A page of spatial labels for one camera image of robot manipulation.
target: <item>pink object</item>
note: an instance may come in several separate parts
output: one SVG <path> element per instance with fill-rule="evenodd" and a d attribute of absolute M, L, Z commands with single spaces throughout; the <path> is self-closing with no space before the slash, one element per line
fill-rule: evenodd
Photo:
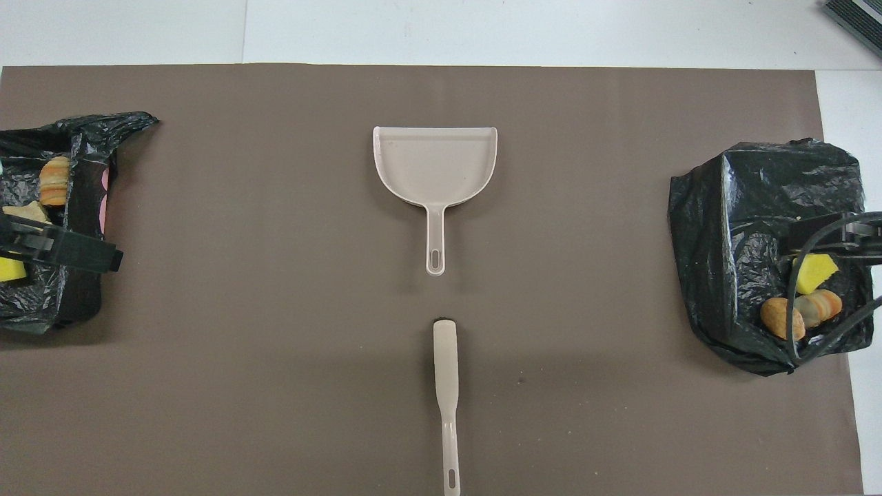
<path fill-rule="evenodd" d="M 98 210 L 98 223 L 101 225 L 101 234 L 104 234 L 104 217 L 107 215 L 108 209 L 108 178 L 109 169 L 104 169 L 104 174 L 101 175 L 101 185 L 104 186 L 104 198 L 101 199 L 101 208 Z"/>

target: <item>brown paper mat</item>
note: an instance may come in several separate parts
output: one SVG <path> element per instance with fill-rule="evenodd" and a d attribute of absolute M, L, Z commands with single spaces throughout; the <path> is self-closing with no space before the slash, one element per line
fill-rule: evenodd
<path fill-rule="evenodd" d="M 147 110 L 120 153 L 99 317 L 0 341 L 11 494 L 441 494 L 431 322 L 460 326 L 464 494 L 861 491 L 845 357 L 754 377 L 691 335 L 668 181 L 821 138 L 800 71 L 4 68 L 0 125 Z M 499 130 L 487 189 L 423 212 L 375 125 Z"/>

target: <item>white floor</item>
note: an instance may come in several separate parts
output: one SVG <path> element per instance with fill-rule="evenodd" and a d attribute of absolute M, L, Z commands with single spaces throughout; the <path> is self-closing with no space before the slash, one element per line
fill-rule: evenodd
<path fill-rule="evenodd" d="M 861 160 L 867 208 L 882 210 L 882 58 L 819 4 L 3 0 L 0 67 L 305 62 L 816 70 L 826 140 Z M 849 361 L 864 490 L 882 493 L 882 393 L 873 387 L 882 377 L 882 346 L 852 353 Z"/>

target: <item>black garbage bag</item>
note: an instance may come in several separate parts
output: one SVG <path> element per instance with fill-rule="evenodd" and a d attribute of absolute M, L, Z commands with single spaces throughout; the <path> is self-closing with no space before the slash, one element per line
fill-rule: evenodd
<path fill-rule="evenodd" d="M 787 342 L 767 332 L 759 308 L 784 297 L 797 218 L 861 213 L 857 159 L 804 139 L 785 145 L 739 143 L 681 177 L 672 177 L 668 214 L 680 288 L 692 331 L 723 360 L 759 375 L 793 372 Z M 842 298 L 836 318 L 809 329 L 800 354 L 872 300 L 868 267 L 833 258 L 840 271 L 821 288 Z M 821 355 L 870 346 L 872 319 L 852 327 Z"/>
<path fill-rule="evenodd" d="M 104 239 L 102 212 L 116 173 L 116 148 L 158 119 L 146 112 L 79 116 L 36 129 L 0 131 L 3 205 L 40 199 L 40 171 L 57 156 L 71 160 L 68 200 L 48 208 L 55 225 Z M 26 264 L 27 277 L 0 282 L 0 327 L 44 334 L 92 318 L 101 308 L 99 274 Z"/>

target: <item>yellow sponge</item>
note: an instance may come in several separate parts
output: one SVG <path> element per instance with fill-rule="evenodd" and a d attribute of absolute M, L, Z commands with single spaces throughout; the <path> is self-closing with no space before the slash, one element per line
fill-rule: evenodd
<path fill-rule="evenodd" d="M 810 253 L 805 256 L 803 265 L 799 267 L 799 275 L 796 277 L 796 291 L 802 295 L 812 293 L 839 268 L 830 255 Z"/>
<path fill-rule="evenodd" d="M 22 279 L 26 276 L 25 264 L 18 260 L 0 258 L 0 282 Z"/>

